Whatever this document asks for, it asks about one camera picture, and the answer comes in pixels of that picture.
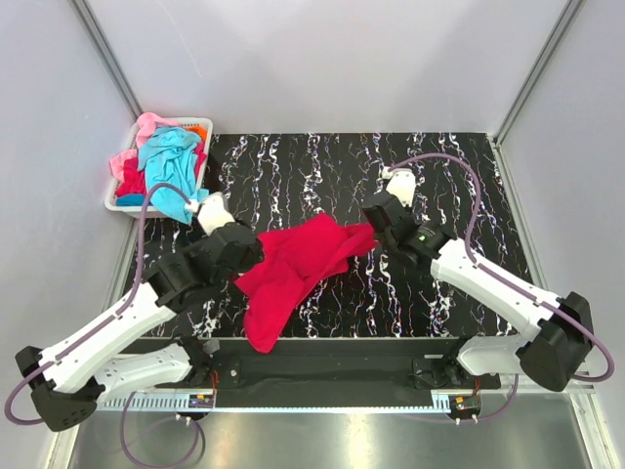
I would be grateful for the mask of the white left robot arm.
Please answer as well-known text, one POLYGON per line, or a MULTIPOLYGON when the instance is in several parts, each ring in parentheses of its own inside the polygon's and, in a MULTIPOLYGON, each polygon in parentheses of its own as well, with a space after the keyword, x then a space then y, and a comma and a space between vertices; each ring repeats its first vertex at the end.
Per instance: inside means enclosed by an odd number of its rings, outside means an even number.
POLYGON ((38 422, 60 432, 132 392, 203 385, 212 361, 196 339, 178 337, 160 350, 127 359, 118 355, 147 331, 204 304, 263 259, 262 243, 252 231, 228 222, 163 256, 142 272, 138 286, 70 337, 46 349, 23 348, 16 362, 38 422))

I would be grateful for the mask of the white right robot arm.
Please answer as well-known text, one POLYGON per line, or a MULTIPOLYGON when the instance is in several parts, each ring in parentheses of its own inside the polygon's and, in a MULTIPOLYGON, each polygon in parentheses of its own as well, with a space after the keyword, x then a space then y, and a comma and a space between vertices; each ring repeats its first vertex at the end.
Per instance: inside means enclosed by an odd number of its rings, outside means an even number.
POLYGON ((390 257, 462 290, 515 329, 511 336, 460 339, 439 362, 449 384, 461 388, 477 376, 521 373, 560 392, 573 379, 593 348, 585 297, 576 292, 561 297, 478 254, 469 256, 463 240, 434 222, 417 222, 389 192, 368 197, 362 211, 390 257))

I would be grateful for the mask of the red t-shirt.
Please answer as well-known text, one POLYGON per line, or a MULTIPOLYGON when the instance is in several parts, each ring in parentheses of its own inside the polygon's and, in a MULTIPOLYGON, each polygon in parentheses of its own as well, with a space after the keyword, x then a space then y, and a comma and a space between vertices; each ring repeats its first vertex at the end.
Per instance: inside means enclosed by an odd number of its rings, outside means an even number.
POLYGON ((344 273, 349 259, 376 247, 370 225, 341 226, 321 213, 303 225, 260 235, 265 259, 236 287, 247 296, 243 330, 262 354, 274 347, 293 311, 324 279, 344 273))

